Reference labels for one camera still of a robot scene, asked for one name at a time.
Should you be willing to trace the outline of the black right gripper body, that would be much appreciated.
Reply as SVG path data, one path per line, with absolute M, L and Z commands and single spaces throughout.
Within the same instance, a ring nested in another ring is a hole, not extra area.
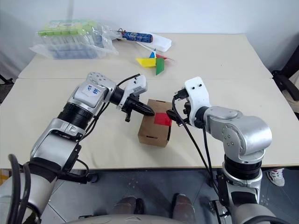
M 183 121 L 186 124 L 190 124 L 189 116 L 190 116 L 190 112 L 191 112 L 191 104 L 190 104 L 190 101 L 189 101 L 189 94 L 188 94 L 186 88 L 182 88 L 181 90 L 179 90 L 175 94 L 174 98 L 176 100 L 185 100 L 183 114 L 185 114 L 187 117 L 185 119 L 183 119 Z

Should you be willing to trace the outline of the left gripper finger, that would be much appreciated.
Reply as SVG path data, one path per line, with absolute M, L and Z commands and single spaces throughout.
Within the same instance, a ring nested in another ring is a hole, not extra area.
M 135 109 L 136 107 L 149 107 L 149 106 L 146 105 L 146 104 L 144 104 L 144 103 L 142 103 L 142 102 L 140 102 L 140 101 L 136 101 L 136 102 L 135 102 L 135 105 L 134 105 L 134 109 Z
M 145 116 L 150 116 L 151 115 L 151 108 L 150 107 L 136 107 L 135 111 L 143 114 Z

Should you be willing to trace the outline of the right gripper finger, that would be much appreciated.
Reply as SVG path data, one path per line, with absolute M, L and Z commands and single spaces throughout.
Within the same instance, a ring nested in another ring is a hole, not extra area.
M 173 111 L 173 110 L 167 110 L 166 114 L 168 115 L 168 117 L 173 120 L 173 121 L 180 121 L 180 119 L 178 118 L 177 114 Z

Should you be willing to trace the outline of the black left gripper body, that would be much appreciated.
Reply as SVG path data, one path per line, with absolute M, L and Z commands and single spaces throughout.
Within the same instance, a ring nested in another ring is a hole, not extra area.
M 126 99 L 124 106 L 122 107 L 121 111 L 126 113 L 125 121 L 130 122 L 131 112 L 138 111 L 138 104 L 139 104 L 140 96 L 135 96 L 134 94 L 130 94 Z

